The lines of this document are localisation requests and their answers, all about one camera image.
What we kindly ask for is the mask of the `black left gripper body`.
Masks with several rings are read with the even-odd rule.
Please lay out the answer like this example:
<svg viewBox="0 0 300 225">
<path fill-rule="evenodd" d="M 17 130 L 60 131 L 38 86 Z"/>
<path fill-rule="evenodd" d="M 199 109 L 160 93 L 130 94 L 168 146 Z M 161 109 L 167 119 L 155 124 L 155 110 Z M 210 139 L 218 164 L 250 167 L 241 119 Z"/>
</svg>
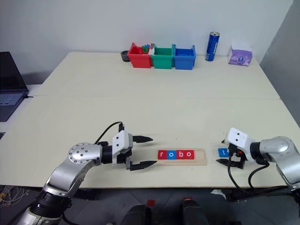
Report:
<svg viewBox="0 0 300 225">
<path fill-rule="evenodd" d="M 117 163 L 125 164 L 126 169 L 130 169 L 131 167 L 130 157 L 132 156 L 132 147 L 133 147 L 132 135 L 128 135 L 128 143 L 129 143 L 129 147 L 127 149 L 121 150 L 119 155 L 117 156 Z"/>
</svg>

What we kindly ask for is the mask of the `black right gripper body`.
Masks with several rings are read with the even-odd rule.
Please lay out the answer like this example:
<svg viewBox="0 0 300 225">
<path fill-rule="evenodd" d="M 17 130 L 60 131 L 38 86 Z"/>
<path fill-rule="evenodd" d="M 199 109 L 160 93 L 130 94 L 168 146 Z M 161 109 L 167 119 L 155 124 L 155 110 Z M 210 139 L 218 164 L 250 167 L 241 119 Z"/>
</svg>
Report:
<svg viewBox="0 0 300 225">
<path fill-rule="evenodd" d="M 243 169 L 246 161 L 246 156 L 242 150 L 239 150 L 237 146 L 233 144 L 229 144 L 229 167 L 236 167 L 239 169 Z"/>
</svg>

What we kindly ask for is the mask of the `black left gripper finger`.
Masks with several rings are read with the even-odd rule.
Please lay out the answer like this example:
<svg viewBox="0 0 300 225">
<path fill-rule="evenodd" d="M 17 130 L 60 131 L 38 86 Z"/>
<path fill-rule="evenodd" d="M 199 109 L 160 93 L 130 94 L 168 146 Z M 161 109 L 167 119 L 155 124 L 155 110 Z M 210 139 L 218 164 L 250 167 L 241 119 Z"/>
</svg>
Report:
<svg viewBox="0 0 300 225">
<path fill-rule="evenodd" d="M 130 170 L 131 171 L 136 171 L 136 170 L 141 170 L 141 169 L 145 169 L 149 166 L 152 166 L 153 164 L 155 164 L 157 161 L 142 161 L 138 164 L 133 164 L 132 162 L 130 162 Z"/>
<path fill-rule="evenodd" d="M 133 142 L 135 143 L 147 143 L 153 141 L 152 138 L 146 137 L 146 136 L 141 136 L 141 135 L 134 135 L 133 136 Z"/>
</svg>

